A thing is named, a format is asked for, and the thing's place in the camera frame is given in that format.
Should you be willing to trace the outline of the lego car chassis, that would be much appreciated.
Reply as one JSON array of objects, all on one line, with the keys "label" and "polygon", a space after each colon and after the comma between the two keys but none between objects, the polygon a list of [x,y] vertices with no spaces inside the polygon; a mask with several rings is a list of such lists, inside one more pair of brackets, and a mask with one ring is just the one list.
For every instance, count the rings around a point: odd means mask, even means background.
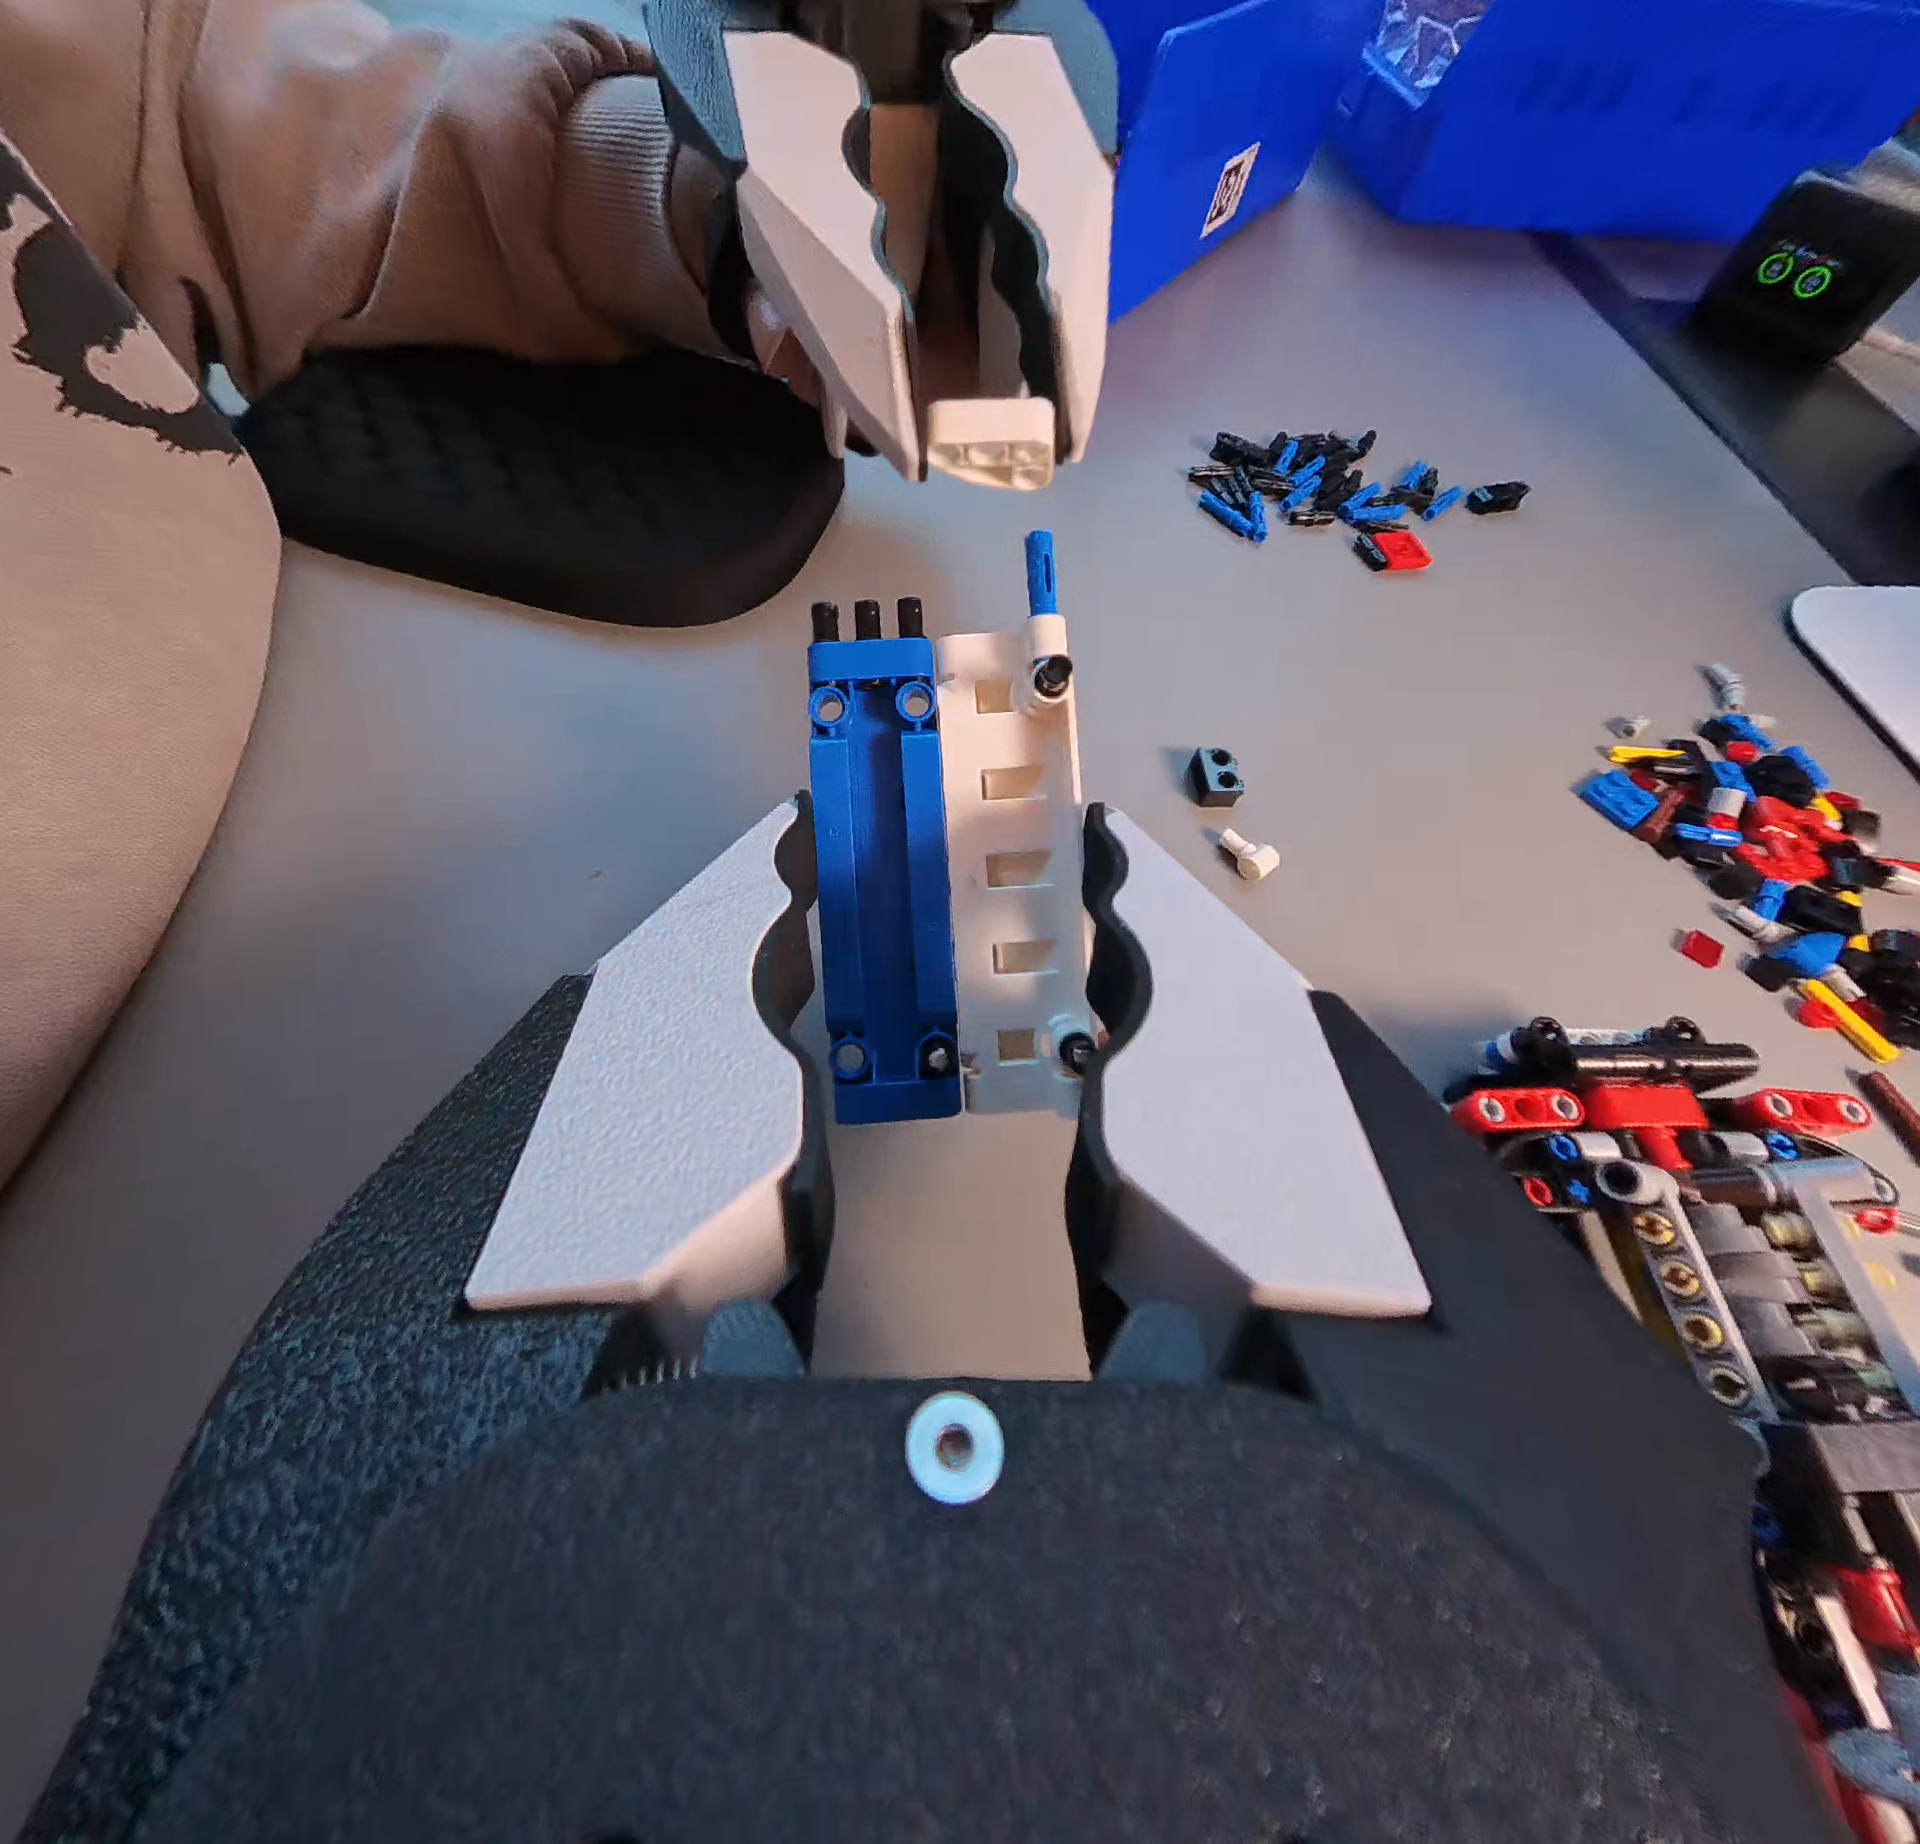
[{"label": "lego car chassis", "polygon": [[1916,1840],[1916,1379],[1842,1255],[1902,1227],[1844,1146],[1866,1103],[1766,1083],[1750,1045],[1686,1014],[1536,1014],[1445,1100],[1762,1450],[1753,1588],[1788,1715],[1855,1840]]}]

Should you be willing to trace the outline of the person's left forearm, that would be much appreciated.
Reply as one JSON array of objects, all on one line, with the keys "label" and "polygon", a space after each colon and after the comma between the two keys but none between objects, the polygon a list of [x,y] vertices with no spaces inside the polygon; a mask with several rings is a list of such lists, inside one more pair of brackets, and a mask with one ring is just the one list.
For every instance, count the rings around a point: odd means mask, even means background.
[{"label": "person's left forearm", "polygon": [[186,365],[258,394],[315,350],[723,356],[714,175],[648,51],[358,0],[1,0],[3,136]]}]

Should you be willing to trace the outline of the tagged blue plastic bin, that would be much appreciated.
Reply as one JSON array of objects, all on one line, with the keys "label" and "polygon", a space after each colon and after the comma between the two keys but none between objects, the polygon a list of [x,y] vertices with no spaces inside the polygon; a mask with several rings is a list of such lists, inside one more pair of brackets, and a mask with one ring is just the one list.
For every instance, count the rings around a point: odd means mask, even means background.
[{"label": "tagged blue plastic bin", "polygon": [[1387,0],[1083,0],[1116,54],[1110,319],[1290,196]]}]

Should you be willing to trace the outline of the pile of blue black lego pins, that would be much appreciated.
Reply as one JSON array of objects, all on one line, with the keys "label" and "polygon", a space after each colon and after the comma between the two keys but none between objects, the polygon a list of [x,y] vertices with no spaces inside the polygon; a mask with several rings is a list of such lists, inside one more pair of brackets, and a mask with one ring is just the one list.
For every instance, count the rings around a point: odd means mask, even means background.
[{"label": "pile of blue black lego pins", "polygon": [[1276,430],[1268,438],[1220,430],[1206,455],[1186,467],[1196,505],[1229,532],[1261,541],[1273,526],[1407,529],[1430,525],[1473,485],[1447,484],[1438,465],[1415,460],[1382,475],[1370,465],[1380,433]]}]

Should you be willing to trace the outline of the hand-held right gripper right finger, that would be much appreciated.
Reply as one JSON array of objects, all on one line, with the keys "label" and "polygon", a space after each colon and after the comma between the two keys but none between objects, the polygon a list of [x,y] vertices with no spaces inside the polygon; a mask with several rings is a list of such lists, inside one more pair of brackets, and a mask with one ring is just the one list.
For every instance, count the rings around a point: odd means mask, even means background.
[{"label": "hand-held right gripper right finger", "polygon": [[1303,975],[1104,802],[1081,895],[1104,1039],[1080,1075],[1067,1236],[1090,1366],[1147,1303],[1179,1310],[1201,1369],[1256,1312],[1425,1317]]}]

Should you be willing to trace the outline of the clear plastic bag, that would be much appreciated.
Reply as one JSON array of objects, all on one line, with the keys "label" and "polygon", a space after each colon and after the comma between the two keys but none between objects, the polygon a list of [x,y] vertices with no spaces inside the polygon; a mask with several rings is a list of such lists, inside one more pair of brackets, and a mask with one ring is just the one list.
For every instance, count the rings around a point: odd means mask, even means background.
[{"label": "clear plastic bag", "polygon": [[1373,54],[1422,99],[1462,56],[1487,8],[1488,0],[1387,0]]}]

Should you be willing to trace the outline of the pile of mixed lego pieces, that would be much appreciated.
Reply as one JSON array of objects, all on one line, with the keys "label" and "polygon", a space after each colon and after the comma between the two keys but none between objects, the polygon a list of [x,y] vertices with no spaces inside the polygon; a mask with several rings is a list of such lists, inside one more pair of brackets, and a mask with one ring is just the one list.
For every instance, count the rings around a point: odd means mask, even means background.
[{"label": "pile of mixed lego pieces", "polygon": [[1698,672],[1703,714],[1668,737],[1645,714],[1611,719],[1575,799],[1708,895],[1716,924],[1685,928],[1680,955],[1734,959],[1875,1068],[1916,1058],[1916,863],[1888,855],[1881,813],[1750,706],[1738,669]]}]

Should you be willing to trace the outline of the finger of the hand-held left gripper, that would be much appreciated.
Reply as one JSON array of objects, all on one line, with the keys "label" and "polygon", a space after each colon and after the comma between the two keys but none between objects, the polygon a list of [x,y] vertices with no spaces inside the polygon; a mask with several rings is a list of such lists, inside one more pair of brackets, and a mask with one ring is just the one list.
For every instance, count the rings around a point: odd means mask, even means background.
[{"label": "finger of the hand-held left gripper", "polygon": [[948,57],[952,101],[990,138],[995,275],[1019,316],[1022,381],[1055,405],[1059,460],[1092,433],[1106,369],[1115,168],[1056,44],[987,34]]},{"label": "finger of the hand-held left gripper", "polygon": [[794,31],[731,29],[723,48],[752,271],[851,427],[921,482],[915,313],[885,259],[882,203],[851,151],[868,134],[865,85],[852,62]]}]

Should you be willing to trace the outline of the white stand base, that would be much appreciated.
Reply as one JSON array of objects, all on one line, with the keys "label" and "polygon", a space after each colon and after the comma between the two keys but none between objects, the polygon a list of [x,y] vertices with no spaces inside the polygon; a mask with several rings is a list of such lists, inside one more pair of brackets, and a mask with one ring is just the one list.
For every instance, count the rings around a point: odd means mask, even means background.
[{"label": "white stand base", "polygon": [[1917,586],[1814,586],[1787,605],[1800,649],[1917,772]]}]

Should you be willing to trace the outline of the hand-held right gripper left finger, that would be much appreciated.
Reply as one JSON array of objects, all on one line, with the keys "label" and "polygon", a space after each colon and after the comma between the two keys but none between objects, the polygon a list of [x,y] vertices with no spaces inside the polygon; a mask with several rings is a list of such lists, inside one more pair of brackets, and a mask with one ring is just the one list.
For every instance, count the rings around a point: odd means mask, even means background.
[{"label": "hand-held right gripper left finger", "polygon": [[807,799],[779,801],[593,965],[464,1283],[475,1312],[637,1306],[670,1354],[735,1300],[810,1351],[834,1238]]}]

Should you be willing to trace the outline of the black device with green lights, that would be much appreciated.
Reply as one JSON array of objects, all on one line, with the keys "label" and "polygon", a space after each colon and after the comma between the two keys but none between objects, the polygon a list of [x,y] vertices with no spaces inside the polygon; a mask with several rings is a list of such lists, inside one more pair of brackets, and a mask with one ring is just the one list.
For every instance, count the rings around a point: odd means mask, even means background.
[{"label": "black device with green lights", "polygon": [[1688,320],[1723,345],[1818,365],[1881,320],[1916,274],[1913,187],[1805,170],[1723,259]]}]

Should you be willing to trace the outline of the small white lego beam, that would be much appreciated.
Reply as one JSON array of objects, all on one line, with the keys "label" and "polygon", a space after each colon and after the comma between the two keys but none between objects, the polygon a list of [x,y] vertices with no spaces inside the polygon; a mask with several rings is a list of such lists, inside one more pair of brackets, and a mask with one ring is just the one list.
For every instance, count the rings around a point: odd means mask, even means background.
[{"label": "small white lego beam", "polygon": [[962,484],[1042,491],[1059,462],[1056,407],[1034,394],[935,397],[923,453],[928,471]]}]

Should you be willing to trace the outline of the black desk strip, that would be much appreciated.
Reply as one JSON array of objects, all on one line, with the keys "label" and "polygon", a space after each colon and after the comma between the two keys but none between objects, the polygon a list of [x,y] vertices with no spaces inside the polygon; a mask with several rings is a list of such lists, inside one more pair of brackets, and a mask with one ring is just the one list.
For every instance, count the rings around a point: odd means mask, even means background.
[{"label": "black desk strip", "polygon": [[1855,582],[1917,582],[1916,407],[1848,369],[1787,369],[1692,332],[1724,248],[1698,241],[1532,243]]}]

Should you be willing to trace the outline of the blue and white lego assembly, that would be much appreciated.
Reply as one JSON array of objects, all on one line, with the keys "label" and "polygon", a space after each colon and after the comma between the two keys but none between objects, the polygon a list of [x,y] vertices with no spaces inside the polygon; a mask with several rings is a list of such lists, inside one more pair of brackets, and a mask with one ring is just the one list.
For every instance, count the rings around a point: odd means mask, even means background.
[{"label": "blue and white lego assembly", "polygon": [[807,774],[826,1070],[845,1127],[1073,1118],[1086,976],[1078,680],[1055,535],[1025,538],[1012,632],[930,638],[901,598],[812,608]]}]

